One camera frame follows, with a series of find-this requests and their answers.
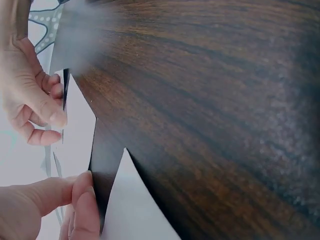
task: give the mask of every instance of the dark wood surface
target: dark wood surface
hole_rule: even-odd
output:
[[[320,1],[91,2],[51,70],[97,116],[99,202],[127,147],[183,240],[319,239]]]

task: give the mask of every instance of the folded paper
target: folded paper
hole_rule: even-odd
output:
[[[124,149],[107,205],[101,240],[180,240]]]

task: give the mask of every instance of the sheet of paper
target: sheet of paper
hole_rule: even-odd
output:
[[[180,240],[124,149],[110,193],[101,240]]]
[[[57,72],[61,77],[63,71]],[[63,140],[52,146],[61,169],[61,177],[77,176],[88,170],[94,140],[96,116],[70,75],[66,98],[67,125],[63,129]]]

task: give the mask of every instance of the hand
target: hand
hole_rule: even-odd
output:
[[[13,126],[31,145],[50,145],[61,135],[52,130],[35,129],[31,124],[47,123],[63,127],[63,87],[58,75],[47,75],[28,38],[17,40],[0,52],[0,88],[3,108]]]
[[[0,187],[0,239],[36,239],[41,218],[67,206],[60,240],[98,240],[100,219],[90,172],[76,179],[58,177]]]

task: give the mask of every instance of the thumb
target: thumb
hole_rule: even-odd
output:
[[[57,207],[71,203],[74,182],[74,178],[50,177],[20,186],[20,192],[34,203],[41,217],[44,217]]]
[[[35,81],[25,84],[21,91],[23,103],[29,106],[43,121],[57,127],[67,123],[67,115],[56,101],[48,96]]]
[[[75,206],[71,240],[99,240],[100,218],[94,188],[90,186]]]

